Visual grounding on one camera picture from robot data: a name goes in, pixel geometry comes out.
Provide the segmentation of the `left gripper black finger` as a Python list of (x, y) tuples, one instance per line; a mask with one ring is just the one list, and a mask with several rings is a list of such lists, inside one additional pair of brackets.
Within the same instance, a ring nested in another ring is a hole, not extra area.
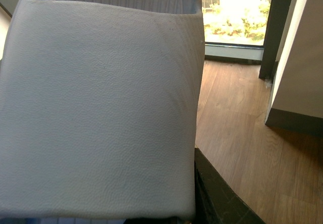
[(195, 148), (194, 223), (264, 223)]

